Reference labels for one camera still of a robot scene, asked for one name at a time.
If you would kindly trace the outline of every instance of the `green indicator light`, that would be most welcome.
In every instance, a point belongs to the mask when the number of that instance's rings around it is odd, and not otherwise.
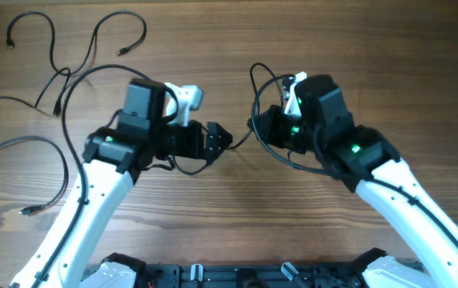
[[[360,146],[359,146],[359,145],[354,145],[354,146],[352,146],[352,152],[353,152],[353,153],[357,153],[357,152],[359,152],[359,151],[360,151]]]

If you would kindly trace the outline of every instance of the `white plastic part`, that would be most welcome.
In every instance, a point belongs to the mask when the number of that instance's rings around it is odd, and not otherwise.
[[[295,87],[299,82],[302,82],[307,78],[307,73],[305,72],[300,72],[295,75],[295,81],[293,84],[290,86],[290,90],[286,92],[286,107],[284,107],[284,113],[286,115],[295,115],[298,117],[302,117],[302,114],[300,113],[300,107],[299,107],[299,100],[296,97],[295,94]]]
[[[197,278],[195,278],[195,269],[198,269],[199,270],[199,275]],[[199,281],[199,282],[202,282],[204,279],[204,266],[202,266],[201,264],[194,264],[191,266],[191,269],[190,269],[190,281]]]
[[[127,192],[133,188],[129,173],[116,172],[114,165],[93,160],[90,164],[84,163],[83,169],[88,178],[89,202],[83,207],[68,241],[51,266],[49,278],[41,282],[39,287],[78,287],[108,220]],[[78,207],[80,194],[81,180],[78,176],[46,238],[26,266],[15,275],[12,283],[18,283],[19,287],[33,285],[35,275],[42,270],[69,226]]]
[[[408,164],[390,160],[372,171],[375,178],[402,186],[430,210],[458,240],[458,227],[416,181]],[[411,247],[438,287],[458,287],[458,249],[418,206],[387,187],[359,182],[356,193],[395,228]]]
[[[203,90],[197,85],[185,85],[183,87],[178,87],[172,83],[165,83],[165,85],[174,91],[179,104],[179,108],[176,108],[177,106],[174,100],[170,100],[167,104],[167,116],[173,114],[176,109],[178,111],[178,115],[170,122],[170,124],[178,123],[183,127],[188,126],[188,121],[190,121],[190,111],[199,110],[200,106],[203,104]]]
[[[293,278],[295,277],[295,275],[298,275],[299,274],[299,271],[293,266],[293,264],[291,264],[291,262],[284,262],[283,265],[280,266],[280,271],[284,274],[284,276],[286,276],[286,278],[288,278],[290,281],[293,281]]]
[[[117,262],[104,262],[94,274],[83,280],[80,288],[133,288],[136,272]]]
[[[387,288],[433,288],[436,287],[430,275],[398,263],[392,256],[376,259],[363,272],[369,287]]]

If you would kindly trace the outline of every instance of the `black cable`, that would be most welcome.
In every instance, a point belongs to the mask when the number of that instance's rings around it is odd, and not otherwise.
[[[51,85],[54,79],[65,70],[67,70],[67,78],[66,78],[66,81],[63,83],[62,90],[60,90],[60,94],[58,95],[58,98],[56,99],[56,102],[54,103],[54,108],[53,108],[53,115],[59,116],[60,113],[62,113],[62,108],[61,108],[62,96],[66,92],[67,83],[69,82],[69,78],[70,78],[70,69],[68,67],[60,69],[53,75],[53,77],[51,77],[50,81],[47,82],[47,84],[44,86],[44,89],[42,89],[42,92],[38,96],[37,101],[35,102],[35,105],[34,105],[35,108],[37,108],[38,104],[40,103],[40,99],[42,98],[44,93],[46,93],[47,88]]]
[[[99,27],[101,26],[101,24],[103,22],[105,22],[108,18],[110,18],[112,16],[115,16],[115,15],[119,15],[119,14],[129,14],[129,15],[133,15],[136,18],[138,18],[140,20],[140,22],[142,22],[142,24],[143,24],[143,32],[142,32],[142,36],[140,36],[140,38],[135,43],[133,43],[133,44],[131,44],[129,46],[126,46],[124,48],[121,48],[119,50],[119,52],[117,52],[117,55],[118,56],[124,55],[124,54],[128,53],[130,50],[132,50],[133,48],[135,48],[136,46],[140,45],[143,42],[143,40],[145,39],[146,34],[147,34],[147,24],[146,24],[145,20],[142,18],[142,16],[136,14],[135,12],[126,11],[126,10],[120,10],[120,11],[115,11],[113,13],[110,13],[107,16],[105,16],[103,19],[101,19],[98,22],[98,24],[95,26],[94,32],[92,33],[92,37],[90,39],[90,45],[88,46],[88,51],[86,52],[86,56],[83,59],[82,64],[78,67],[78,69],[76,69],[75,71],[71,72],[70,75],[77,74],[85,66],[86,60],[90,56],[90,51],[92,50],[92,45],[94,44],[94,40],[97,37],[98,30],[99,30]],[[58,73],[58,74],[60,74],[62,76],[67,76],[67,74],[64,74],[62,71],[58,70],[58,68],[54,64],[54,59],[53,59],[54,25],[53,25],[53,22],[51,21],[51,18],[49,18],[46,14],[44,14],[42,12],[29,11],[29,12],[21,13],[20,15],[16,16],[14,19],[12,19],[12,21],[10,22],[10,24],[8,25],[8,27],[6,29],[6,45],[7,46],[12,46],[12,49],[15,48],[15,42],[14,42],[14,40],[12,40],[12,37],[11,37],[12,28],[14,28],[15,23],[20,18],[23,18],[23,17],[25,17],[27,15],[40,15],[40,16],[43,16],[50,23],[50,27],[51,27],[50,64],[51,64],[51,66],[53,67],[53,70],[56,73]]]
[[[266,71],[268,71],[268,73],[270,73],[270,75],[272,77],[276,77],[274,72],[266,65],[264,65],[263,63],[261,62],[257,62],[257,63],[254,63],[252,66],[251,66],[251,69],[249,70],[249,75],[251,76],[251,84],[252,84],[252,89],[254,90],[254,95],[256,95],[258,93],[258,89],[257,87],[255,86],[255,80],[254,80],[254,68],[256,68],[257,66],[261,66],[263,67],[264,69],[266,69]],[[284,108],[284,96],[283,96],[283,89],[281,88],[280,84],[279,84],[279,80],[275,81],[275,84],[277,85],[277,90],[279,91],[279,96],[280,96],[280,107],[281,108]],[[233,146],[230,146],[228,147],[227,149],[228,150],[234,150],[238,147],[240,147],[252,134],[252,130],[249,130],[247,132],[247,134],[238,142],[236,143],[235,145]]]
[[[36,111],[38,111],[38,112],[40,112],[40,113],[42,113],[42,114],[47,114],[46,112],[40,110],[39,108],[36,108],[35,106],[31,105],[30,103],[28,103],[28,102],[26,102],[26,101],[24,101],[24,100],[22,100],[22,99],[16,98],[16,97],[11,97],[11,96],[0,96],[0,100],[1,100],[1,99],[12,100],[12,101],[20,102],[20,103],[22,103],[22,104],[24,104],[24,105],[30,107],[30,108],[33,109],[33,110],[36,110]]]
[[[115,113],[113,115],[111,115],[111,118],[110,118],[110,121],[108,122],[108,124],[105,125],[106,128],[110,127],[111,124],[113,124],[113,122],[115,121],[115,119],[117,118],[117,116],[119,116],[119,114],[123,112],[122,109],[117,109],[115,111]]]
[[[291,161],[291,154],[294,153],[294,152],[295,152],[295,151],[293,151],[293,150],[289,150],[289,151],[287,152],[287,160],[288,160],[288,161]]]
[[[67,146],[69,147],[70,153],[73,156],[74,163],[76,164],[76,166],[78,168],[78,175],[79,175],[81,183],[82,183],[82,191],[81,191],[80,198],[78,200],[78,208],[74,212],[73,218],[70,220],[70,224],[67,227],[65,233],[63,234],[62,239],[60,239],[60,242],[58,243],[58,245],[54,249],[53,254],[50,256],[49,260],[46,262],[46,264],[44,265],[42,270],[35,275],[35,282],[32,285],[32,287],[34,287],[34,288],[38,287],[40,282],[43,279],[46,278],[47,273],[49,272],[51,266],[53,265],[53,262],[56,260],[56,258],[58,257],[58,254],[62,250],[62,248],[65,245],[66,241],[69,239],[70,233],[72,232],[72,230],[74,229],[76,223],[78,222],[79,216],[82,213],[83,206],[85,205],[85,201],[86,201],[86,198],[87,198],[86,188],[87,188],[87,185],[88,185],[88,179],[86,178],[85,170],[83,170],[82,163],[81,163],[81,161],[79,159],[79,156],[76,153],[76,150],[74,149],[72,141],[70,140],[69,133],[67,131],[67,126],[66,126],[66,110],[67,110],[67,105],[69,103],[70,96],[74,92],[74,89],[76,88],[76,86],[87,75],[92,74],[92,73],[94,73],[96,71],[99,71],[99,70],[110,69],[110,68],[126,70],[126,71],[132,72],[134,74],[137,74],[139,77],[142,77],[142,78],[145,78],[145,79],[149,79],[145,74],[142,74],[141,72],[138,72],[137,70],[129,68],[129,67],[126,67],[126,66],[116,65],[116,64],[103,65],[103,66],[99,66],[99,67],[95,67],[93,69],[90,69],[90,70],[86,71],[85,73],[81,74],[76,79],[74,84],[70,87],[69,91],[67,92],[67,96],[66,96],[66,98],[65,98],[65,100],[63,102],[63,111],[62,111],[62,118],[61,118],[62,130],[63,130],[63,135],[64,135],[64,137],[66,139]],[[175,94],[174,94],[173,91],[171,93],[171,97],[176,101],[176,104],[178,104],[177,103],[177,98],[175,97]]]
[[[48,140],[48,139],[40,137],[40,136],[21,136],[21,137],[16,137],[16,138],[12,138],[12,139],[6,140],[4,142],[1,142],[0,143],[0,149],[8,147],[9,144],[12,144],[12,143],[13,144],[19,144],[20,142],[25,142],[25,141],[42,141],[42,142],[46,142],[46,143],[50,144],[51,146],[53,146],[53,148],[58,152],[58,154],[60,155],[60,158],[62,159],[63,181],[62,181],[62,186],[60,187],[60,190],[58,191],[58,193],[50,201],[48,201],[45,204],[28,206],[28,207],[22,209],[21,211],[19,211],[19,213],[23,214],[23,215],[24,214],[34,213],[36,211],[42,210],[42,209],[50,206],[51,204],[53,204],[60,197],[60,195],[62,195],[66,191],[67,183],[69,182],[69,168],[67,167],[66,158],[63,156],[63,153],[60,150],[60,148],[58,148],[58,146],[56,144],[54,144],[54,142],[52,142],[51,140]]]
[[[66,91],[66,86],[67,86],[67,83],[69,82],[69,77],[70,77],[70,69],[69,68],[63,68],[61,69],[60,71],[64,71],[64,70],[68,70],[69,72],[67,73],[67,78],[66,78],[66,81],[63,83],[63,87],[62,87],[62,90],[60,91],[60,94],[58,95],[58,98],[56,100],[56,103],[54,104],[54,109],[53,109],[53,115],[55,116],[58,116],[60,115],[61,113],[61,108],[60,108],[60,104],[61,104],[61,101],[62,101],[62,96],[63,94],[65,93]],[[16,97],[11,97],[11,96],[0,96],[0,99],[5,99],[5,100],[13,100],[13,101],[17,101],[17,102],[20,102],[34,110],[37,110],[38,112],[42,113],[42,114],[45,114],[47,115],[47,113],[45,113],[44,111],[40,110],[39,108],[37,108],[38,104],[40,103],[40,100],[42,99],[42,96],[44,95],[44,93],[46,93],[46,90],[47,88],[50,86],[50,84],[54,81],[54,79],[56,78],[56,76],[58,75],[58,72],[50,79],[50,81],[46,84],[46,86],[44,87],[44,89],[42,89],[42,92],[40,93],[40,95],[38,96],[37,98],[37,101],[35,102],[34,105],[31,105],[30,103],[28,103],[27,101],[25,100],[22,100],[20,98],[16,98]]]
[[[256,93],[255,101],[254,101],[254,103],[252,105],[252,111],[251,111],[251,121],[252,121],[252,126],[254,127],[254,131],[257,131],[256,126],[255,126],[255,112],[256,112],[255,107],[256,107],[256,105],[259,105],[258,104],[259,103],[259,97],[263,93],[264,89],[266,89],[270,84],[272,84],[275,80],[277,80],[277,78],[285,78],[285,77],[291,77],[291,75],[283,75],[283,76],[279,76],[279,77],[272,78],[272,79],[268,80],[267,82],[265,82],[263,84],[261,89],[259,89],[258,93]],[[358,180],[374,182],[375,184],[378,184],[378,185],[384,186],[384,187],[386,187],[388,189],[394,190],[395,192],[397,192],[397,193],[401,194],[402,196],[404,196],[408,200],[408,202],[411,203],[411,205],[417,205],[443,231],[444,235],[446,235],[446,237],[448,237],[448,239],[458,249],[458,240],[455,238],[455,236],[453,236],[453,234],[449,231],[449,229],[427,207],[425,207],[417,198],[412,197],[409,193],[403,191],[399,187],[395,187],[395,186],[393,186],[393,185],[391,185],[391,184],[389,184],[387,182],[384,182],[382,180],[374,179],[372,176],[369,177],[369,178],[361,178],[361,177],[353,175],[353,174],[337,173],[337,172],[323,170],[323,169],[316,169],[316,168],[310,168],[310,167],[306,167],[306,166],[301,166],[301,165],[296,164],[294,162],[288,161],[286,158],[278,155],[274,150],[272,150],[270,148],[270,146],[267,143],[265,143],[261,139],[261,137],[259,136],[259,133],[255,133],[255,136],[258,138],[258,141],[261,143],[261,145],[263,145],[263,147],[265,148],[266,151],[268,151],[276,159],[280,160],[281,162],[284,162],[285,164],[287,164],[287,165],[289,165],[289,166],[291,166],[293,168],[296,168],[296,169],[299,169],[299,170],[304,170],[304,171],[307,171],[307,172],[311,172],[313,174],[328,175],[328,176],[331,176],[331,177],[336,178],[336,179],[340,179],[340,178],[356,178]]]
[[[241,145],[242,145],[251,135],[252,135],[252,130],[249,130],[249,131],[247,132],[247,135],[245,135],[241,140],[239,140],[238,143],[236,143],[236,144],[233,145],[233,146],[228,147],[227,149],[228,149],[228,150],[234,150],[234,149],[240,147],[240,146],[241,146]]]
[[[163,164],[154,164],[154,165],[152,165],[152,166],[143,168],[142,171],[148,171],[148,170],[151,170],[152,168],[161,168],[161,169],[167,170],[167,171],[172,171],[172,170],[174,170],[174,168],[175,168],[174,161],[173,161],[170,157],[168,157],[168,156],[166,156],[165,159],[168,161],[168,165],[169,165],[169,166],[163,165]]]
[[[198,174],[198,173],[202,172],[204,169],[206,169],[206,168],[209,166],[209,165],[207,164],[207,162],[206,162],[206,164],[204,164],[204,166],[200,167],[198,170],[193,171],[193,172],[190,172],[190,171],[183,170],[183,168],[181,168],[181,167],[178,165],[178,163],[175,161],[175,156],[174,156],[174,155],[172,155],[172,162],[174,163],[175,167],[176,167],[181,173],[186,174],[186,175],[188,175],[188,176],[193,176],[193,175],[195,175],[195,174]]]

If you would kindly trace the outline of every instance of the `wooden table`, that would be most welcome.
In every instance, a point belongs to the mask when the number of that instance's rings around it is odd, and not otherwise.
[[[330,74],[356,122],[383,132],[458,224],[457,4],[321,0],[0,7],[0,95],[33,102],[53,75],[49,26],[40,17],[24,18],[13,31],[16,49],[5,45],[8,23],[27,10],[53,19],[57,66],[73,68],[83,60],[100,18],[115,10],[138,12],[148,25],[145,42],[118,58],[115,52],[135,41],[142,27],[130,16],[112,18],[99,30],[91,65],[123,64],[160,82],[201,86],[204,105],[192,118],[219,122],[235,140],[247,132],[253,62],[264,62],[277,74]],[[256,73],[259,83],[269,78]],[[131,76],[106,70],[78,86],[67,113],[77,150],[122,106]],[[44,96],[43,110],[52,111],[61,81]],[[262,106],[277,102],[271,88]],[[66,151],[74,182],[76,169],[59,120],[0,101],[0,142],[28,134],[47,137]],[[316,165],[312,154],[293,158]],[[189,170],[202,165],[181,163]],[[0,150],[0,285],[8,285],[28,261],[64,203],[66,197],[38,215],[18,215],[24,206],[54,195],[61,165],[41,142]],[[252,137],[194,177],[143,173],[90,261],[115,251],[149,263],[339,261],[374,246],[398,258],[413,256],[388,223],[343,184],[277,162]]]

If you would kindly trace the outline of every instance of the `cable plug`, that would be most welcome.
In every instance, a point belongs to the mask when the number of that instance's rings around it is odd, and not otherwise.
[[[129,48],[124,47],[124,48],[122,48],[121,50],[119,50],[119,52],[117,52],[117,56],[122,56],[122,55],[126,54],[126,53],[129,52],[129,51],[130,51]]]
[[[14,40],[12,40],[12,38],[7,38],[6,39],[6,47],[8,48],[10,46],[12,46],[12,49],[14,49],[15,48],[15,42],[14,42]]]
[[[60,99],[59,99],[54,104],[53,115],[60,116],[61,113],[62,113],[62,103],[60,103]]]
[[[39,211],[41,209],[42,209],[42,206],[40,206],[40,205],[28,206],[27,208],[24,208],[21,211],[19,211],[19,213],[21,215],[27,215],[27,214],[31,214],[31,213],[34,213],[36,211]]]

